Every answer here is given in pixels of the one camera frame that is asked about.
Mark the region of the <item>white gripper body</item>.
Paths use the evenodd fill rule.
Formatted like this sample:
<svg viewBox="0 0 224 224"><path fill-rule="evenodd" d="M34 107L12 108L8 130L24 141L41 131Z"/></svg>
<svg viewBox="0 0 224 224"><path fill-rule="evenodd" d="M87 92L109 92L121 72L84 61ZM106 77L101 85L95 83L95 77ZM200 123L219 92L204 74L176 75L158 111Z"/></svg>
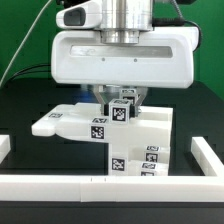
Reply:
<svg viewBox="0 0 224 224"><path fill-rule="evenodd" d="M196 26L154 19L155 0L88 0L56 15L58 83L187 88L194 79Z"/></svg>

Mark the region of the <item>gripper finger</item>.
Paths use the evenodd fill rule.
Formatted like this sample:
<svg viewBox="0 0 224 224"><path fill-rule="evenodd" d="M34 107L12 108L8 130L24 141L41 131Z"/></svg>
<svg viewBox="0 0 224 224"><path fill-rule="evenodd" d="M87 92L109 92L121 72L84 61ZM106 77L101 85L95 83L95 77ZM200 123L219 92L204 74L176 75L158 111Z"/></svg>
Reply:
<svg viewBox="0 0 224 224"><path fill-rule="evenodd" d="M147 96L148 88L147 87L136 87L134 88L134 97L133 104L130 106L130 116L137 117L139 114L140 106Z"/></svg>
<svg viewBox="0 0 224 224"><path fill-rule="evenodd" d="M105 112L105 105L108 103L108 98L106 96L107 90L105 85L95 86L95 97L98 103L101 105L101 114Z"/></svg>

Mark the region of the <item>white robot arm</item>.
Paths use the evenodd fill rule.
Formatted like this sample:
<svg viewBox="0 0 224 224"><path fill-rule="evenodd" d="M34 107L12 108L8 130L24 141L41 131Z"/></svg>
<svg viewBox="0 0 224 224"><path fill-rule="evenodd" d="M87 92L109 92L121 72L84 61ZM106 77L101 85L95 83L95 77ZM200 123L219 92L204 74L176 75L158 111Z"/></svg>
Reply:
<svg viewBox="0 0 224 224"><path fill-rule="evenodd" d="M110 112L102 89L121 93L136 107L149 87L187 88L194 78L193 52L200 28L182 16L155 18L157 2L176 0L88 0L71 3L56 15L61 31L52 46L51 72L63 84L90 84L101 113Z"/></svg>

